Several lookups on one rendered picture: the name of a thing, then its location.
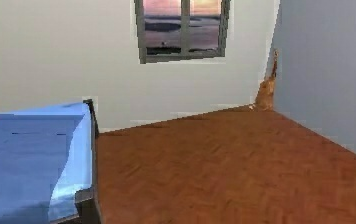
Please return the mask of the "orange guitar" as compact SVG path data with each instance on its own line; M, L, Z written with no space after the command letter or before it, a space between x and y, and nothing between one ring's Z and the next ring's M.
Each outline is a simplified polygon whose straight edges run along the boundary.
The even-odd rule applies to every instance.
M260 83L259 90L255 101L252 105L249 106L252 110L272 110L274 106L274 90L275 90L275 81L277 76L278 68L278 56L279 51L274 49L273 51L273 66L269 76L265 77L264 80Z

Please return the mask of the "bed with blue cover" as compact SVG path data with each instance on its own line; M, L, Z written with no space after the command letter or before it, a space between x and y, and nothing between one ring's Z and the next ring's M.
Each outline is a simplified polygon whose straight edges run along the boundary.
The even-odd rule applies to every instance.
M102 224L91 99L0 113L0 224Z

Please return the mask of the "grey framed window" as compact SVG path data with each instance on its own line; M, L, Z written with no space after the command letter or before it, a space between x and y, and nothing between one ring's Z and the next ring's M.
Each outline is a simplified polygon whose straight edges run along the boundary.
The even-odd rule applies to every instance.
M231 0L134 0L141 64L224 57Z

